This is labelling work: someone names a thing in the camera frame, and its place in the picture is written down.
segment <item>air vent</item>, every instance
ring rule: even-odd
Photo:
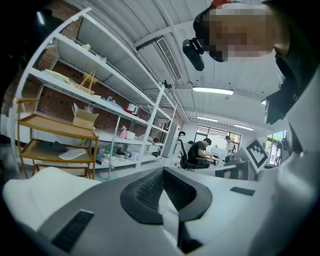
[[[160,38],[159,40],[156,41],[157,44],[159,45],[162,53],[164,54],[166,60],[168,61],[171,69],[172,69],[172,72],[174,73],[174,76],[177,80],[180,80],[181,79],[181,74],[180,74],[180,71],[178,69],[178,65],[176,63],[176,60],[166,42],[166,40],[164,38]]]

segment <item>wooden shelf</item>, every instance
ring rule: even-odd
[[[35,166],[38,172],[48,167],[57,167],[60,170],[74,176],[83,177],[87,179],[91,178],[88,167],[52,166],[46,164],[36,164]]]
[[[40,139],[32,139],[22,150],[21,156],[23,158],[29,158],[34,160],[46,161],[46,162],[56,162],[56,163],[93,163],[94,158],[89,152],[88,148],[81,146],[70,146],[64,145],[68,149],[84,149],[86,151],[85,154],[82,154],[71,160],[64,160],[59,157],[61,152],[52,151],[52,150],[44,150],[38,147],[38,142],[41,142]]]
[[[95,140],[97,138],[91,129],[56,121],[38,114],[31,114],[22,118],[18,120],[18,123],[22,126],[62,136],[89,140]]]

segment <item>bottle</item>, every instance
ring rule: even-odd
[[[121,128],[122,132],[119,136],[120,139],[125,139],[126,138],[126,134],[127,134],[127,128],[123,125]]]

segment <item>metal shelving unit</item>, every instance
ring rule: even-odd
[[[117,115],[118,120],[114,133],[106,133],[104,136],[100,135],[101,138],[99,140],[111,142],[111,152],[113,151],[115,143],[141,145],[139,159],[137,161],[128,161],[127,163],[122,162],[119,164],[112,164],[112,161],[109,161],[108,166],[104,165],[101,168],[109,168],[109,174],[111,169],[115,166],[136,165],[136,168],[139,168],[143,162],[159,159],[151,154],[144,155],[146,147],[152,145],[152,143],[148,141],[148,136],[151,129],[159,130],[165,133],[165,137],[163,143],[157,143],[156,146],[163,147],[166,144],[167,134],[170,131],[177,106],[174,105],[165,94],[164,85],[156,81],[146,67],[138,60],[135,54],[131,52],[118,38],[94,20],[89,15],[90,11],[91,8],[80,11],[66,20],[46,38],[26,66],[18,84],[15,97],[22,98],[21,92],[24,88],[26,79],[29,75],[33,75],[41,81],[45,87],[49,87],[55,91]],[[81,19],[81,24],[75,41],[72,41],[60,34],[63,29],[78,19]],[[109,104],[96,95],[85,93],[71,84],[67,84],[33,68],[37,59],[46,49],[51,40],[54,40],[57,44],[57,61],[60,61],[82,73],[91,73],[92,71],[95,71],[95,78],[97,78],[100,84],[149,112],[149,120],[146,121],[138,116],[129,114],[124,110]],[[90,44],[92,50],[88,51],[84,49],[81,44]],[[100,56],[103,58],[106,57],[107,61],[101,60]],[[152,95],[148,95],[146,91],[152,92]],[[174,109],[173,115],[170,116],[166,114],[161,107]],[[17,107],[14,105],[12,113],[16,112]],[[117,136],[120,118],[125,118],[134,123],[146,126],[146,132],[143,140],[120,139]],[[168,129],[164,130],[161,127],[154,125],[153,123],[155,118],[169,120],[170,125]],[[12,127],[15,125],[14,114],[11,116],[11,125]],[[14,152],[13,155],[15,160],[17,160],[17,156],[15,154],[14,130],[11,133],[11,147]]]

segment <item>cardboard box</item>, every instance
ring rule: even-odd
[[[79,109],[78,106],[74,103],[72,107],[74,114],[72,124],[74,126],[80,126],[82,128],[92,129],[94,127],[95,121],[99,114],[92,114],[83,109]]]

